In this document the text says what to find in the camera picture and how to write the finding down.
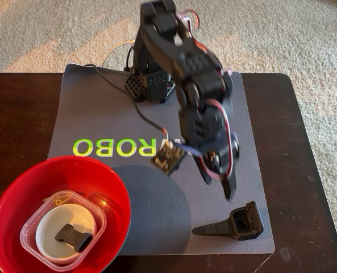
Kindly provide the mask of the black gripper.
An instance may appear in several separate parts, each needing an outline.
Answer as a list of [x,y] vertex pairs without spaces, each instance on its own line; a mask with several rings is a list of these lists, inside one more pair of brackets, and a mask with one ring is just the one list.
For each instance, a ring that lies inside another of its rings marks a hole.
[[230,129],[226,109],[187,107],[178,116],[184,146],[193,155],[204,182],[210,185],[211,177],[220,177],[224,196],[230,201],[236,192],[235,161],[239,157],[239,143]]

